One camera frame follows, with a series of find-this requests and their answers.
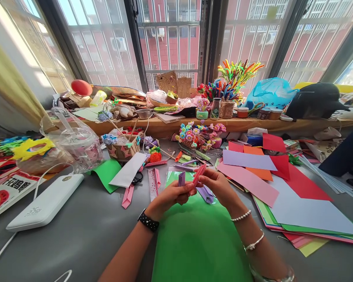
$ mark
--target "yellow curtain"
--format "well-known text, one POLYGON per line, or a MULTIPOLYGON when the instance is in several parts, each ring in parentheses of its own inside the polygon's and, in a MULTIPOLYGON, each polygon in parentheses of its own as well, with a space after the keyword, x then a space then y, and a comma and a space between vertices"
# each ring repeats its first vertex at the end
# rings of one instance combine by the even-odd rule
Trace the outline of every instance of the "yellow curtain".
POLYGON ((0 95, 32 124, 39 123, 46 111, 22 75, 0 47, 0 95))

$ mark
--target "jar lid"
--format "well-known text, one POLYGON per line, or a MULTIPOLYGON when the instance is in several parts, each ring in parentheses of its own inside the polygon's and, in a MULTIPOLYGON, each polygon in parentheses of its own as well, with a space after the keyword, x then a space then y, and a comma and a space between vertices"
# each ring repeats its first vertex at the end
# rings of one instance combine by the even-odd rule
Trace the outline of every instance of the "jar lid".
POLYGON ((275 114, 282 114, 282 109, 271 108, 271 112, 275 114))
POLYGON ((246 108, 246 107, 240 107, 240 108, 237 108, 237 111, 238 111, 238 112, 248 112, 248 108, 246 108))
POLYGON ((259 112, 263 112, 263 113, 265 113, 265 114, 268 114, 268 113, 271 112, 271 110, 268 109, 268 108, 262 108, 262 109, 259 110, 259 112))

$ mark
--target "windowsill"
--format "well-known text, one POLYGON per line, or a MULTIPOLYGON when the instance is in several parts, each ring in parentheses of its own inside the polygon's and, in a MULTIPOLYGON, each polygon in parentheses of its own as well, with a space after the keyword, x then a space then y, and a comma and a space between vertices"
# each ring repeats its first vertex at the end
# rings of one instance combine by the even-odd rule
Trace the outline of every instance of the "windowsill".
MULTIPOLYGON (((95 123, 93 121, 82 120, 85 124, 90 126, 94 132, 101 136, 103 134, 109 133, 114 129, 114 126, 110 122, 95 123)), ((147 130, 147 135, 151 135, 153 138, 164 138, 171 136, 174 132, 179 132, 180 124, 187 124, 190 121, 194 121, 195 124, 200 124, 200 120, 196 118, 188 118, 181 121, 173 123, 163 123, 159 118, 154 117, 149 120, 149 126, 147 130)), ((135 125, 136 119, 131 119, 128 121, 122 121, 117 123, 117 126, 127 128, 133 127, 135 125)), ((218 121, 211 121, 207 119, 205 125, 210 125, 211 123, 223 123, 226 126, 227 132, 246 132, 247 129, 253 127, 266 128, 270 132, 311 132, 311 135, 323 130, 329 126, 331 127, 353 127, 352 119, 343 120, 327 120, 327 119, 298 119, 296 122, 292 121, 282 121, 282 120, 260 120, 256 118, 245 118, 240 119, 233 117, 232 119, 219 119, 218 121)), ((137 122, 136 127, 142 127, 143 130, 146 129, 147 119, 140 119, 137 122)))

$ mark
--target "blue plastic bag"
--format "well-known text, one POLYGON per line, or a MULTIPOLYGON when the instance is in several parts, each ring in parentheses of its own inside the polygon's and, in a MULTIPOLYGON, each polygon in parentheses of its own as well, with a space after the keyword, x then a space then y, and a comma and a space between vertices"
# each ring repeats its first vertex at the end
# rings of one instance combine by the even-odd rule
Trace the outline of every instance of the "blue plastic bag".
POLYGON ((260 80, 248 95, 246 107, 251 110, 257 103, 264 102, 265 108, 283 109, 298 91, 291 89, 289 82, 282 78, 260 80))

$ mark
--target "black watch band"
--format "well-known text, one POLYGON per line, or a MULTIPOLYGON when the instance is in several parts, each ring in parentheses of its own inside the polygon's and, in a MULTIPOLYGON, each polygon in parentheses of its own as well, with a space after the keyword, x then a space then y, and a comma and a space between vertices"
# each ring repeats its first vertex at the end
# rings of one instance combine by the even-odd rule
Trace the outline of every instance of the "black watch band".
POLYGON ((158 221, 152 220, 150 217, 147 217, 146 214, 144 213, 146 209, 142 211, 140 216, 138 217, 137 221, 140 221, 143 225, 148 227, 152 232, 157 231, 158 226, 160 223, 158 221))

